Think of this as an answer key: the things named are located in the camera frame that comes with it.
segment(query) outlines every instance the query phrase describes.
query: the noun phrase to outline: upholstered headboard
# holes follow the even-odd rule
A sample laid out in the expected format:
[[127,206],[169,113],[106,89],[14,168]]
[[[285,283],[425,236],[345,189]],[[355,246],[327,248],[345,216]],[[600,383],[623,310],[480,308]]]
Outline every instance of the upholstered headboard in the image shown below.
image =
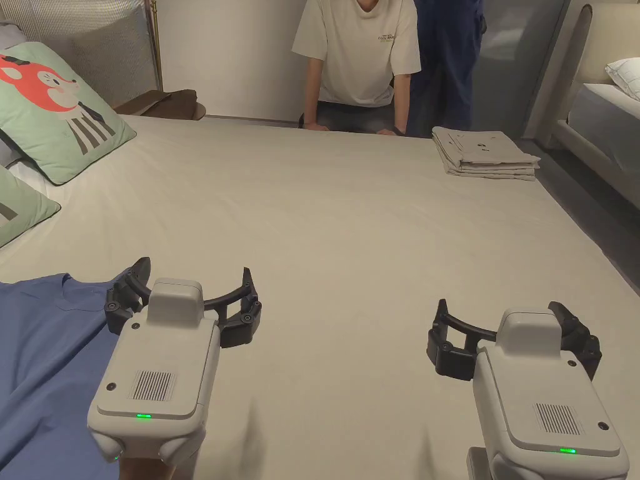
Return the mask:
[[567,119],[582,84],[612,83],[605,66],[630,57],[640,57],[640,4],[583,7],[545,115],[546,140],[556,122]]

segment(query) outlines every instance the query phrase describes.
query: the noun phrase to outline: blue t-shirt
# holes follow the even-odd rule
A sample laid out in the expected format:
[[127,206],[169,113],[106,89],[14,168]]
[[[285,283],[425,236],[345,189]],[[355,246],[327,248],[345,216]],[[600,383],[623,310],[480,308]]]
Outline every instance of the blue t-shirt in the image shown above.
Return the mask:
[[0,480],[116,480],[86,427],[118,337],[113,282],[54,275],[0,283]]

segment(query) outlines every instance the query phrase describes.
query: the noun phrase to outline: jeans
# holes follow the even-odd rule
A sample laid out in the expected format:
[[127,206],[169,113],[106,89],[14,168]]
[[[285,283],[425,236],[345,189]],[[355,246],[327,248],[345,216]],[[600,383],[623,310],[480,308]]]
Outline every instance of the jeans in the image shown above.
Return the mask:
[[[300,117],[299,128],[304,127],[304,117]],[[316,122],[335,132],[377,133],[393,130],[396,114],[393,103],[384,107],[358,107],[318,102]]]
[[[486,28],[483,0],[415,0],[422,71],[413,75],[408,133],[421,136],[426,108],[435,110],[435,124],[469,130],[472,121],[472,74]],[[426,100],[442,73],[436,103]]]

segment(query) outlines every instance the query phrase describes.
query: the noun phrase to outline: white t-shirt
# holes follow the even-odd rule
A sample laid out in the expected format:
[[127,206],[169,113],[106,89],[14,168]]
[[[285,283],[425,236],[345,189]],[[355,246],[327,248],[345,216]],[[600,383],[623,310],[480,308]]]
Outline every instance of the white t-shirt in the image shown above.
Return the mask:
[[394,96],[395,75],[421,70],[413,0],[307,0],[293,51],[324,61],[320,100],[380,107]]

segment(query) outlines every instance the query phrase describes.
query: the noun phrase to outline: bed mattress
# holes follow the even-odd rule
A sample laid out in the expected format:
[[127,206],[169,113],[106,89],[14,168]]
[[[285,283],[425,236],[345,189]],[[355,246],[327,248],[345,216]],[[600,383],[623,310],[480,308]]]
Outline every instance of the bed mattress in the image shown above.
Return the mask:
[[491,329],[565,303],[600,337],[595,385],[640,464],[640,298],[540,184],[446,175],[430,140],[127,121],[134,140],[47,190],[62,210],[0,250],[0,280],[97,282],[149,256],[150,283],[213,297],[252,269],[262,322],[221,354],[196,480],[466,479],[472,388],[425,354],[440,298]]
[[617,86],[582,85],[569,113],[569,126],[623,172],[640,173],[640,102]]

